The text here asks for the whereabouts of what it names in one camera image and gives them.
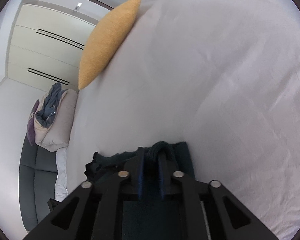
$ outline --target gray sofa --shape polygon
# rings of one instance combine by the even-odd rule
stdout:
[[[19,203],[23,225],[31,231],[50,212],[57,179],[56,152],[23,143],[19,170]]]

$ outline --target wrinkled sheet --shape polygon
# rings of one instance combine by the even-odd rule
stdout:
[[[54,199],[63,201],[68,196],[66,175],[67,147],[60,148],[56,152],[56,164],[58,175],[54,189]]]
[[[80,91],[67,188],[98,151],[189,145],[279,239],[300,227],[300,12],[291,0],[142,0],[112,61]]]

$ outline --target yellow pillow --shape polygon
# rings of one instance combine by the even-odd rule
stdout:
[[[79,89],[88,86],[108,65],[131,30],[141,0],[128,0],[108,12],[91,32],[82,52]]]

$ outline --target bolt head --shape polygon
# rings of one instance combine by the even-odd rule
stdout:
[[[84,181],[81,183],[81,187],[83,188],[90,188],[92,186],[92,183],[90,181]]]
[[[218,188],[218,187],[221,186],[221,182],[218,181],[218,180],[213,180],[213,181],[210,182],[210,185],[211,185],[212,187]]]
[[[118,172],[118,176],[121,178],[125,178],[129,176],[129,172],[128,171],[119,171]]]
[[[185,174],[182,171],[175,171],[173,176],[176,178],[182,178]]]

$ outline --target dark green towel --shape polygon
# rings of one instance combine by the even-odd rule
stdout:
[[[138,150],[143,150],[145,154],[144,169],[153,169],[154,172],[144,176],[142,199],[138,202],[125,201],[123,204],[122,239],[180,240],[178,203],[161,201],[155,169],[158,152],[163,150],[167,159],[173,161],[180,171],[194,178],[188,146],[186,142],[158,142],[150,148]],[[103,182],[115,172],[123,170],[125,162],[136,154],[137,151],[104,157],[95,153],[92,163],[86,165],[85,175],[94,183]]]

